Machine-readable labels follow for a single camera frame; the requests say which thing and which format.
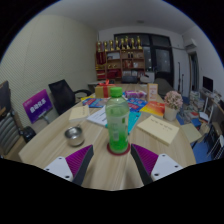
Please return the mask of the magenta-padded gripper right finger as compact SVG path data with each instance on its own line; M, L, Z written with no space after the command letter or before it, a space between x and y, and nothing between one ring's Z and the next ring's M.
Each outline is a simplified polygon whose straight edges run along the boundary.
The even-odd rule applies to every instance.
M137 144L131 145L131 155L144 185L148 185L182 169L182 166L167 154L157 155Z

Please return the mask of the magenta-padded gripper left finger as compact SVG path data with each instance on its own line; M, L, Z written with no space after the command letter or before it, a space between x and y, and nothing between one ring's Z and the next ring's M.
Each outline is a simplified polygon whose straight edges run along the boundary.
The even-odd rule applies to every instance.
M81 186L93 155L93 146L88 145L67 157L57 157L44 170Z

